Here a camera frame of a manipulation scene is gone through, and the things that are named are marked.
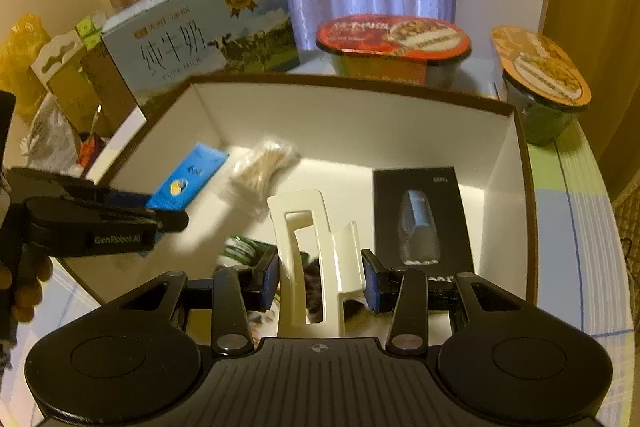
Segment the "person's hand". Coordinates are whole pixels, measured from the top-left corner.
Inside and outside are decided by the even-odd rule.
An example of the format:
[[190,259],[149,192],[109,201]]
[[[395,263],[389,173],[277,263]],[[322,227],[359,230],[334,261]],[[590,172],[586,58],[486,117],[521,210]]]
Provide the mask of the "person's hand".
[[18,274],[12,305],[12,315],[18,323],[29,323],[34,318],[36,306],[43,299],[42,284],[52,277],[53,265],[49,257],[35,255],[28,259],[24,269]]

